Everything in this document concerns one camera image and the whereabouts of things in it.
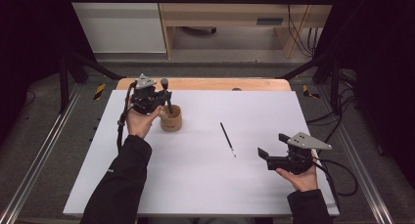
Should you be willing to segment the person's right hand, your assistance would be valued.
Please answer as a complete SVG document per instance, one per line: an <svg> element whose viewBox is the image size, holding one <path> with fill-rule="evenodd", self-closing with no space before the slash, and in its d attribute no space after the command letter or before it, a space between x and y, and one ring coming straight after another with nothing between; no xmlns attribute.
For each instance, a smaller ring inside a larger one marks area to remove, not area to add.
<svg viewBox="0 0 415 224"><path fill-rule="evenodd" d="M308 192L318 189L316 168L314 166L311 166L304 173L298 175L292 174L282 168L277 168L276 172L288 180L296 191Z"/></svg>

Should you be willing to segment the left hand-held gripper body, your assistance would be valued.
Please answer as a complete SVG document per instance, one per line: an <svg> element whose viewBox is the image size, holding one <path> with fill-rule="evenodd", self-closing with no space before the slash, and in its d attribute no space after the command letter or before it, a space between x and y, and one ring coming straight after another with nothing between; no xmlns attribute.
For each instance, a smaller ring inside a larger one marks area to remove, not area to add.
<svg viewBox="0 0 415 224"><path fill-rule="evenodd" d="M158 92L155 85L157 82L141 74L135 81L131 97L132 108L141 114L152 113L159 105Z"/></svg>

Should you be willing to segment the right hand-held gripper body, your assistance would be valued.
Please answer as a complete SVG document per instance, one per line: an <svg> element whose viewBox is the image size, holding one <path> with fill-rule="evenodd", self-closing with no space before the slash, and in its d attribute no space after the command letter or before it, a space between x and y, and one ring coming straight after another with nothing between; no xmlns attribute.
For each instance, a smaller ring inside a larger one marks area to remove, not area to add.
<svg viewBox="0 0 415 224"><path fill-rule="evenodd" d="M314 158L311 150L331 150L332 146L322 142L310 135L299 132L290 137L288 143L288 154L285 157L269 156L266 160L269 170L282 168L293 174L304 173L313 165Z"/></svg>

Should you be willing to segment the yellow-black striped tape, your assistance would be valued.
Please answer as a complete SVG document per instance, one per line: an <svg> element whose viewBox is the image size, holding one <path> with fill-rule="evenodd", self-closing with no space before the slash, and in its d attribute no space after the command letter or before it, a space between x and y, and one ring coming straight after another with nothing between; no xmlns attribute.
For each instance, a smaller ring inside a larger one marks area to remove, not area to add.
<svg viewBox="0 0 415 224"><path fill-rule="evenodd" d="M302 93L305 97L310 97L313 99L320 99L319 94L312 94L309 92L308 87L306 85L302 85Z"/></svg>
<svg viewBox="0 0 415 224"><path fill-rule="evenodd" d="M105 83L99 84L99 86L97 87L97 90L95 92L95 95L93 97L93 100L99 100L101 98L105 87L106 87Z"/></svg>

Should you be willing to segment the aluminium rail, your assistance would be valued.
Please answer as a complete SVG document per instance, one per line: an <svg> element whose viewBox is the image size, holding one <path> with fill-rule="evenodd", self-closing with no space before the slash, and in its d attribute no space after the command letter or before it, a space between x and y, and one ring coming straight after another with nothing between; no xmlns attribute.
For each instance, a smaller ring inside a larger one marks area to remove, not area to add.
<svg viewBox="0 0 415 224"><path fill-rule="evenodd" d="M22 182L14 193L11 201L6 208L0 214L0 224L14 224L17 220L27 197L29 196L37 178L39 177L44 164L46 163L49 155L53 151L57 140L59 139L69 117L75 106L79 94L83 88L82 84L75 84L73 90L69 95L69 103L60 112L49 130L47 137L44 139L40 149L37 152L36 157L31 163L28 171L26 172Z"/></svg>
<svg viewBox="0 0 415 224"><path fill-rule="evenodd" d="M331 112L330 94L326 87L319 87L325 108ZM323 139L334 146L333 155L346 162L356 184L356 194L364 197L363 205L371 211L375 224L394 224L389 209L375 184L375 170L370 165L380 156L378 155L373 138L367 123L357 109L357 100L350 89L339 93L341 113L330 113L328 126L324 128Z"/></svg>

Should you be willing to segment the white cabinet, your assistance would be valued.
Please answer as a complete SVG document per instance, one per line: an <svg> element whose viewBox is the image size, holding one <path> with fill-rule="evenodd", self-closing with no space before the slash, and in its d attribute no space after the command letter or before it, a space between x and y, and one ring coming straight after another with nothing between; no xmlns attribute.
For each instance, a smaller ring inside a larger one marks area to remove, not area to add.
<svg viewBox="0 0 415 224"><path fill-rule="evenodd" d="M157 3L73 3L94 53L165 53Z"/></svg>

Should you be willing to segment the black curtain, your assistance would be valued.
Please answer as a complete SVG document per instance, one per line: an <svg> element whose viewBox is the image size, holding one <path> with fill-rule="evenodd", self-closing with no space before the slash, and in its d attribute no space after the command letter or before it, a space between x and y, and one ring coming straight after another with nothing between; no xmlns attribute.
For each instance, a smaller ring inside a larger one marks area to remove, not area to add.
<svg viewBox="0 0 415 224"><path fill-rule="evenodd" d="M415 189L415 0L342 0L318 44L357 74L357 96L384 150Z"/></svg>
<svg viewBox="0 0 415 224"><path fill-rule="evenodd" d="M65 0L0 0L0 145L28 87L59 71L65 53L94 60L73 5Z"/></svg>

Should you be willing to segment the black metal frame stand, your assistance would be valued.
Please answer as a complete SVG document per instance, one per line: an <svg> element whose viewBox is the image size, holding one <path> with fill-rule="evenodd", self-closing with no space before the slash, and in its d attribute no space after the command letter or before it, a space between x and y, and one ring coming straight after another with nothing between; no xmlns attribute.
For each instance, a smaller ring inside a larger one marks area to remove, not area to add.
<svg viewBox="0 0 415 224"><path fill-rule="evenodd" d="M341 107L339 102L339 83L340 83L340 62L330 52L324 52L309 62L297 67L296 69L278 76L278 79L291 80L297 75L317 67L317 71L312 76L312 81L315 84L323 84L328 78L330 80L330 107L335 114L341 113Z"/></svg>
<svg viewBox="0 0 415 224"><path fill-rule="evenodd" d="M61 87L60 113L63 113L69 106L69 74L76 83L85 83L88 80L88 74L84 70L84 67L91 67L112 80L122 79L121 75L100 66L96 61L88 59L78 53L63 54L58 67Z"/></svg>

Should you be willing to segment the thin black brush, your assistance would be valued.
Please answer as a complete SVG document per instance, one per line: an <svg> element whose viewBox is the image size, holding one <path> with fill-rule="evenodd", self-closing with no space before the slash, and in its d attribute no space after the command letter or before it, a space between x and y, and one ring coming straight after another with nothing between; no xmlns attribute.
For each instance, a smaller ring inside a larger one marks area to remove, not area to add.
<svg viewBox="0 0 415 224"><path fill-rule="evenodd" d="M231 150L231 153L232 153L233 157L237 157L237 155L236 155L236 153L235 153L235 150L234 150L234 148L233 148L233 146L232 146L232 143L231 143L231 141L230 141L230 139L229 139L229 136L228 136L228 134L227 134L227 132L226 132L226 129L225 129L225 127L224 127L223 123L222 123L222 122L219 122L219 125L220 125L220 127L221 127L221 130L222 130L222 132L223 132L223 134L224 134L224 137L225 137L225 139L226 139L226 141L227 141L227 144L228 144L228 146L229 146L229 148L230 148L230 150Z"/></svg>

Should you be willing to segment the person's left hand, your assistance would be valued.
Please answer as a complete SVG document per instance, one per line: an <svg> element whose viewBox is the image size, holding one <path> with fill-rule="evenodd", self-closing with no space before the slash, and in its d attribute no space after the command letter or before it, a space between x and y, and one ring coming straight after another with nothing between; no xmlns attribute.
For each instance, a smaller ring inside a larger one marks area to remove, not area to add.
<svg viewBox="0 0 415 224"><path fill-rule="evenodd" d="M126 114L128 134L144 139L150 131L153 121L161 115L162 106L157 106L150 114L141 114L131 109Z"/></svg>

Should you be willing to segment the white table sheet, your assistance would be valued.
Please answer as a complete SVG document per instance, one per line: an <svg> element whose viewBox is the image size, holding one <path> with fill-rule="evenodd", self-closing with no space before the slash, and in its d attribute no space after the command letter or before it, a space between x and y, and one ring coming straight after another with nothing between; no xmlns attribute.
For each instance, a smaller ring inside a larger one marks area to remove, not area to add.
<svg viewBox="0 0 415 224"><path fill-rule="evenodd" d="M172 102L183 125L165 132L155 122L147 135L153 152L138 215L290 214L292 185L267 168L257 149L283 157L279 134L308 130L295 92L175 90Z"/></svg>

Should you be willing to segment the black flat-head makeup brush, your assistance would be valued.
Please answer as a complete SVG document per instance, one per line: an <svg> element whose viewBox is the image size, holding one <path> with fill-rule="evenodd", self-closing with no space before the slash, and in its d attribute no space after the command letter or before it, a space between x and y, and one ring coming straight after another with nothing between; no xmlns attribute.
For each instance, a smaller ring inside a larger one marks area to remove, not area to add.
<svg viewBox="0 0 415 224"><path fill-rule="evenodd" d="M169 111L169 113L173 114L173 108L172 108L172 104L171 104L171 100L170 100L171 99L171 92L168 91L168 79L167 78L162 78L161 79L161 87L162 87L164 99L167 102L168 111Z"/></svg>

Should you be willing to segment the tan cup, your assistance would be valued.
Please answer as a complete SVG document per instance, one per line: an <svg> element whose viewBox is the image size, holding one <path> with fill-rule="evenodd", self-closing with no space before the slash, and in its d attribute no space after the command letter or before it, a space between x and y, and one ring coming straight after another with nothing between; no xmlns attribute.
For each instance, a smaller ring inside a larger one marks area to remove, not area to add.
<svg viewBox="0 0 415 224"><path fill-rule="evenodd" d="M175 132L182 127L182 111L179 106L172 105L172 112L168 107L161 110L161 129L165 132Z"/></svg>

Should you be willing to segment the wooden desk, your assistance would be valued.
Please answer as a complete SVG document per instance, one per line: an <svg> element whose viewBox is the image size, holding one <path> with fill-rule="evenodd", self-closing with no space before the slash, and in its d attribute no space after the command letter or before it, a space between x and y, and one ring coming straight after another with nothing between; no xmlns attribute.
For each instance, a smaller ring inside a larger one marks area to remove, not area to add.
<svg viewBox="0 0 415 224"><path fill-rule="evenodd" d="M330 5L186 4L160 3L164 41L172 49L174 29L187 27L272 27L286 58L291 58L306 27L322 29ZM256 25L257 18L283 18L281 25Z"/></svg>

